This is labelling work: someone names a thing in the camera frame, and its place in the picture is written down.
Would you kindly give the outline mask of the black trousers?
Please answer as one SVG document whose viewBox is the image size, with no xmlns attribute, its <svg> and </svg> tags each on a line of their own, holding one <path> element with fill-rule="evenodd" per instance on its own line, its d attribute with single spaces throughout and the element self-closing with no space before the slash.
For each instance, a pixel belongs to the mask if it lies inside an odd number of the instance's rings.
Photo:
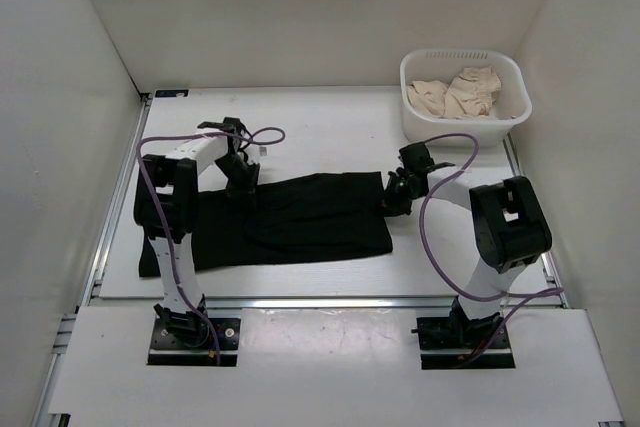
<svg viewBox="0 0 640 427">
<path fill-rule="evenodd" d="M 336 262 L 393 250 L 379 210 L 378 172 L 316 173 L 262 184 L 256 198 L 250 211 L 222 190 L 200 193 L 191 238 L 196 271 Z"/>
</svg>

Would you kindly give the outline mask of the aluminium frame rail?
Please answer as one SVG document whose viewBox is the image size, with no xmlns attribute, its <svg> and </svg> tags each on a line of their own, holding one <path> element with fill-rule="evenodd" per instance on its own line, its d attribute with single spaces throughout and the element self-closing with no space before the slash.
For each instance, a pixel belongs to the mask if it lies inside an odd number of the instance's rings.
<svg viewBox="0 0 640 427">
<path fill-rule="evenodd" d="M 64 355 L 66 354 L 66 350 L 71 340 L 76 317 L 83 307 L 91 305 L 92 300 L 96 296 L 96 291 L 100 289 L 103 283 L 106 263 L 115 237 L 117 224 L 134 168 L 135 146 L 141 139 L 144 132 L 151 104 L 154 99 L 154 94 L 142 93 L 140 95 L 140 99 L 141 103 L 136 116 L 136 122 L 128 140 L 127 149 L 118 171 L 114 190 L 100 230 L 100 235 L 93 247 L 90 261 L 83 271 L 83 283 L 81 284 L 81 289 L 75 298 L 75 303 L 73 305 L 74 310 L 64 313 L 58 323 L 54 344 L 49 355 L 46 375 L 41 386 L 36 407 L 33 411 L 30 426 L 69 425 L 69 414 L 51 414 L 49 412 L 49 406 L 64 360 Z"/>
</svg>

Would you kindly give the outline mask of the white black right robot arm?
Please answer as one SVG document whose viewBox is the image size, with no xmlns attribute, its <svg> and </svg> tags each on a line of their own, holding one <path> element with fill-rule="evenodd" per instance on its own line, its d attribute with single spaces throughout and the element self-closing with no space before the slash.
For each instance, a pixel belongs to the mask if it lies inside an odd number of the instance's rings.
<svg viewBox="0 0 640 427">
<path fill-rule="evenodd" d="M 426 224 L 419 224 L 425 253 L 434 269 L 456 293 L 449 334 L 460 346 L 470 347 L 486 331 L 484 320 L 494 319 L 501 301 L 511 297 L 511 286 L 527 266 L 552 246 L 552 234 L 528 178 L 515 176 L 494 183 L 469 172 L 475 159 L 463 165 L 437 163 L 424 143 L 399 151 L 401 166 L 389 173 L 381 210 L 387 217 L 408 215 L 413 202 L 438 199 L 471 213 L 478 263 L 465 287 L 446 277 L 429 246 Z"/>
</svg>

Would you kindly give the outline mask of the white plastic basket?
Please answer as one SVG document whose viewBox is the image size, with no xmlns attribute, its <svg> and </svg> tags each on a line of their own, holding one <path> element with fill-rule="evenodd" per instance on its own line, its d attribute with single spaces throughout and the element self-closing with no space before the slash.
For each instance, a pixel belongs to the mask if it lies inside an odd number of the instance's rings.
<svg viewBox="0 0 640 427">
<path fill-rule="evenodd" d="M 466 133 L 494 147 L 532 113 L 519 66 L 499 52 L 415 50 L 399 73 L 402 128 L 411 142 Z"/>
</svg>

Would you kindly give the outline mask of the beige trousers in basket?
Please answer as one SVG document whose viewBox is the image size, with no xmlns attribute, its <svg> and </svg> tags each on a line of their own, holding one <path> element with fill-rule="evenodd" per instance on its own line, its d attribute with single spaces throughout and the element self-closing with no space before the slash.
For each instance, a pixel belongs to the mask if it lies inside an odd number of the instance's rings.
<svg viewBox="0 0 640 427">
<path fill-rule="evenodd" d="M 511 120 L 520 116 L 496 110 L 503 83 L 492 66 L 465 67 L 450 82 L 413 80 L 404 87 L 409 110 L 429 120 Z"/>
</svg>

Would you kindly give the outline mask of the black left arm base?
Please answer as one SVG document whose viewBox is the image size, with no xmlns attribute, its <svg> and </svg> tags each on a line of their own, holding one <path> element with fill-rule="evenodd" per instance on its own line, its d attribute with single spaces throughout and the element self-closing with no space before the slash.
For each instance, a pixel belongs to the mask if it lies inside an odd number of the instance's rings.
<svg viewBox="0 0 640 427">
<path fill-rule="evenodd" d="M 147 364 L 150 366 L 235 367 L 241 319 L 210 317 L 208 325 L 192 312 L 173 314 L 160 304 L 155 319 Z"/>
</svg>

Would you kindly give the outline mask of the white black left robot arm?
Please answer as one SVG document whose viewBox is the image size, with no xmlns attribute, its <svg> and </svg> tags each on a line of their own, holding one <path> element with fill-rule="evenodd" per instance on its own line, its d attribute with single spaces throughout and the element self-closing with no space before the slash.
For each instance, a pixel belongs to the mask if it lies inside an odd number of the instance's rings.
<svg viewBox="0 0 640 427">
<path fill-rule="evenodd" d="M 143 154 L 136 146 L 139 174 L 133 207 L 135 223 L 159 267 L 164 299 L 154 307 L 163 328 L 186 346 L 217 347 L 217 334 L 207 314 L 204 292 L 196 280 L 192 258 L 182 246 L 191 242 L 199 213 L 199 176 L 216 166 L 227 178 L 223 194 L 232 206 L 256 208 L 260 165 L 249 159 L 244 145 L 253 140 L 240 119 L 203 122 L 193 135 L 165 155 Z"/>
</svg>

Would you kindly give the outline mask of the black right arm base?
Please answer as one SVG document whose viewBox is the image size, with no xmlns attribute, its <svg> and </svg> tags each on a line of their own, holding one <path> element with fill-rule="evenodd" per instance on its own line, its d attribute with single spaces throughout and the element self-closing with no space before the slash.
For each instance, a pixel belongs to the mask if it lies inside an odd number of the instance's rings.
<svg viewBox="0 0 640 427">
<path fill-rule="evenodd" d="M 457 299 L 446 317 L 418 317 L 422 370 L 502 370 L 516 367 L 503 316 L 470 320 Z"/>
</svg>

